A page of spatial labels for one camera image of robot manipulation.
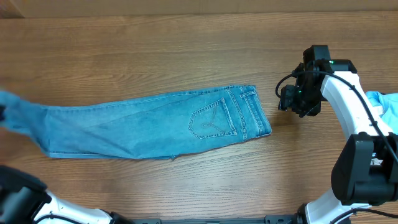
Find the jeans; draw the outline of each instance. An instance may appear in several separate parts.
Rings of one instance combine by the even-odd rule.
[[[170,159],[271,133],[252,85],[91,106],[44,106],[0,91],[4,126],[55,158]]]
[[[398,134],[398,93],[382,94],[378,91],[369,91],[366,97],[372,106],[377,108],[381,119]]]

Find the back pocket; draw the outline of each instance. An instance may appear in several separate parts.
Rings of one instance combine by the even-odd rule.
[[[237,135],[224,98],[193,112],[188,129],[200,139]]]

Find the belt loop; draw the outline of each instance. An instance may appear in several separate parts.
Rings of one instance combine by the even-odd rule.
[[[241,98],[245,98],[245,97],[247,97],[247,96],[254,95],[254,94],[256,94],[256,90],[252,90],[252,91],[249,91],[249,92],[245,92],[245,93],[242,93],[242,94],[241,94]]]

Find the blue cloth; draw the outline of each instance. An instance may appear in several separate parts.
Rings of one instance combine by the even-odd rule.
[[[56,158],[169,159],[271,133],[256,87],[181,91],[92,106],[44,106],[0,91],[1,126]]]
[[[366,96],[372,106],[383,107],[381,119],[392,128],[394,134],[398,134],[398,93],[383,95],[377,91],[369,91]]]

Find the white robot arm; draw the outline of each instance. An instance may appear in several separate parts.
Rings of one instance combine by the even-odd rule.
[[[344,78],[356,87],[371,110],[380,130],[385,136],[388,136],[392,132],[392,129],[379,117],[377,111],[366,98],[359,83],[358,75],[350,71],[335,72],[334,74]],[[360,132],[368,133],[371,136],[378,136],[358,96],[346,84],[336,78],[326,76],[322,82],[321,93],[334,109],[338,121],[343,128],[346,140],[352,134],[359,134]],[[305,207],[305,216],[308,224],[327,224],[352,208],[369,207],[368,203],[342,205],[330,188],[318,200],[310,202]]]
[[[78,223],[110,224],[112,217],[100,209],[89,209],[75,205],[68,201],[57,198],[53,193],[47,191],[51,202],[46,203],[36,214],[34,221],[39,224],[71,224],[70,221],[58,218],[44,218],[48,215],[67,217]]]

